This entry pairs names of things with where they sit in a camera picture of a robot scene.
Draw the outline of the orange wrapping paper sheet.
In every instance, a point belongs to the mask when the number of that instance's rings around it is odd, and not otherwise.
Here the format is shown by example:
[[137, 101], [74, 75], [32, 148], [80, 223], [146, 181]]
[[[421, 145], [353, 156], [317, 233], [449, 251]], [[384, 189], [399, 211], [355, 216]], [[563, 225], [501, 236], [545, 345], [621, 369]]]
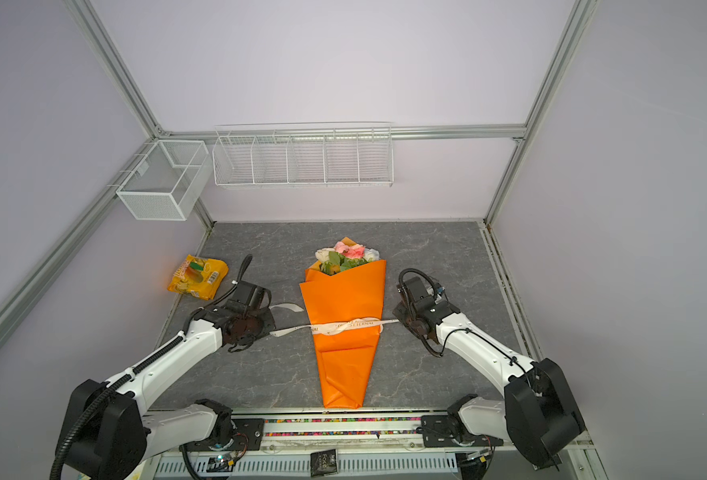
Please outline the orange wrapping paper sheet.
[[387, 261], [350, 238], [316, 252], [300, 285], [312, 326], [323, 406], [365, 403], [383, 330]]

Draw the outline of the white ribbon gold lettering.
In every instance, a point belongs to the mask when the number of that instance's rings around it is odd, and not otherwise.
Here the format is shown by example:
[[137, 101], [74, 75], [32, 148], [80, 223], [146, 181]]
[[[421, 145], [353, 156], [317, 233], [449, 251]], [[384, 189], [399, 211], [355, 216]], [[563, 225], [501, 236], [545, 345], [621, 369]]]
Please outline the white ribbon gold lettering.
[[379, 332], [382, 332], [383, 326], [393, 323], [399, 323], [399, 320], [363, 317], [353, 319], [348, 322], [330, 322], [324, 324], [308, 323], [281, 330], [275, 330], [272, 331], [270, 335], [273, 337], [284, 337], [296, 331], [309, 329], [313, 335], [336, 336], [347, 331], [361, 330], [374, 327], [379, 328]]

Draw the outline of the white fake rose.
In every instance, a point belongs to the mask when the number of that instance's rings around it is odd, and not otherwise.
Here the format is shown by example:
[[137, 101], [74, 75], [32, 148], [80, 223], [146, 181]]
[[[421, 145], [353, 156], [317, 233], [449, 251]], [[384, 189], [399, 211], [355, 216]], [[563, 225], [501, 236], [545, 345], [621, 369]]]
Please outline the white fake rose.
[[367, 263], [379, 261], [381, 259], [381, 256], [379, 256], [379, 251], [371, 248], [365, 248], [365, 252], [363, 252], [363, 260], [367, 261]]

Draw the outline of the dark pink fake rose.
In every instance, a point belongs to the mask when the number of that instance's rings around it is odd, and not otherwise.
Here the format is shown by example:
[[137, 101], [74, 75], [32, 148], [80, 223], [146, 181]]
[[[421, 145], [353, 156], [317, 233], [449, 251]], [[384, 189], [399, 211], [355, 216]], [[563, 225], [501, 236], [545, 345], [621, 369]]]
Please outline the dark pink fake rose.
[[347, 259], [359, 260], [365, 258], [365, 246], [361, 244], [355, 244], [350, 246], [345, 252]]

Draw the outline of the cream fake rose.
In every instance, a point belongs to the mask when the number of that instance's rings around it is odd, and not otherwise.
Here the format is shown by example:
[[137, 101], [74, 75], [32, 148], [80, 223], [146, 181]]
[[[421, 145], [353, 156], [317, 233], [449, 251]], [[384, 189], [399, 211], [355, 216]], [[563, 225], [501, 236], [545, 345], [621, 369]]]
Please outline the cream fake rose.
[[331, 247], [319, 249], [316, 252], [317, 259], [317, 270], [324, 272], [325, 274], [333, 274], [333, 263], [331, 262], [331, 254], [335, 253], [335, 249]]

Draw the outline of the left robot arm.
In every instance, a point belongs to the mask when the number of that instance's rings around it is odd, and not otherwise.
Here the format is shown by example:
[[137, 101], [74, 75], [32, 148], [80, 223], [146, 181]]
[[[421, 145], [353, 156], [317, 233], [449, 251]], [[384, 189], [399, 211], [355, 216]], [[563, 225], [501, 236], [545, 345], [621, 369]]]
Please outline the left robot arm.
[[51, 478], [70, 466], [92, 479], [124, 479], [146, 459], [191, 443], [225, 451], [229, 464], [259, 449], [263, 426], [233, 418], [231, 408], [217, 401], [150, 409], [204, 358], [222, 347], [243, 351], [275, 328], [267, 307], [199, 309], [181, 332], [136, 365], [103, 382], [83, 382], [71, 395]]

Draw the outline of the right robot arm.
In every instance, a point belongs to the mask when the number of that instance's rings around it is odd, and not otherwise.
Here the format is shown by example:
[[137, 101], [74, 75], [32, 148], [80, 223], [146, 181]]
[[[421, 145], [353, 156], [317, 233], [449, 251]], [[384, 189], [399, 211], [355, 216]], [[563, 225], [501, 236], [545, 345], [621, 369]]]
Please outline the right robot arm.
[[429, 353], [459, 355], [503, 396], [501, 401], [463, 396], [447, 408], [446, 420], [423, 426], [429, 441], [489, 448], [511, 442], [531, 465], [549, 468], [585, 431], [569, 382], [553, 360], [535, 361], [503, 345], [447, 301], [417, 311], [399, 302], [393, 314], [423, 346], [431, 340], [441, 346]]

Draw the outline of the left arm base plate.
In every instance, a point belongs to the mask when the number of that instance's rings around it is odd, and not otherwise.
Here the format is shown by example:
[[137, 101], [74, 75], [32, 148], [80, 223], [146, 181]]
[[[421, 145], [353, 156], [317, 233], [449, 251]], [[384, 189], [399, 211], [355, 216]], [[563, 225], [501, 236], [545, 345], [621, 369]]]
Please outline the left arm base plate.
[[207, 448], [212, 451], [259, 450], [265, 425], [265, 419], [257, 417], [220, 420], [208, 438]]

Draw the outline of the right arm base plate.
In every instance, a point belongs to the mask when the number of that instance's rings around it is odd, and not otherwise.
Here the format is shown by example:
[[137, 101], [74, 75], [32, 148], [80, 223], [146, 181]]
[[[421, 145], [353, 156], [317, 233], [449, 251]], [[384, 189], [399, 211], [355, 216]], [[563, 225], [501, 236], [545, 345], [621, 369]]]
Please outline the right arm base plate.
[[417, 432], [423, 436], [423, 445], [427, 448], [503, 446], [503, 439], [471, 434], [461, 424], [459, 416], [447, 413], [421, 416]]

